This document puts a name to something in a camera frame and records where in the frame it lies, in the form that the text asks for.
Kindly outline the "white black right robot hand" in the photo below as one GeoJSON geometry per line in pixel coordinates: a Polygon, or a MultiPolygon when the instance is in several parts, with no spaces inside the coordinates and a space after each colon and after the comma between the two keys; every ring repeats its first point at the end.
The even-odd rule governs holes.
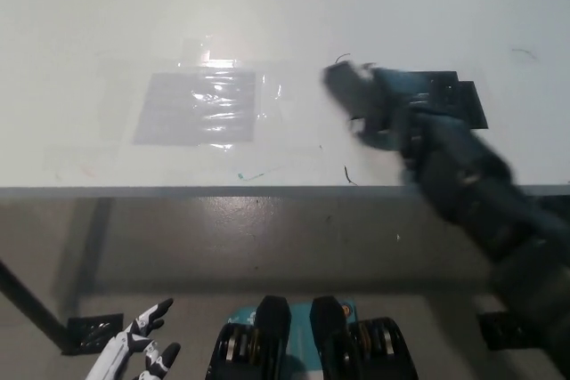
{"type": "Polygon", "coordinates": [[[404,109],[418,101],[425,105],[429,98],[429,79],[421,72],[386,69],[365,63],[360,72],[357,112],[350,113],[352,131],[360,142],[378,150],[395,151],[402,146],[396,122],[404,109]]]}

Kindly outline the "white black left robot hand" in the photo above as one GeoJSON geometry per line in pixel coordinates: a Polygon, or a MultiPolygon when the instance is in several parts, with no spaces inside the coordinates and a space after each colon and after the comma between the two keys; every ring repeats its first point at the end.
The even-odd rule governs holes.
{"type": "Polygon", "coordinates": [[[173,367],[181,345],[173,342],[161,352],[150,334],[164,325],[163,317],[173,303],[174,299],[168,298],[155,304],[112,337],[85,379],[121,379],[135,353],[143,353],[145,358],[145,368],[135,379],[164,379],[173,367]]]}

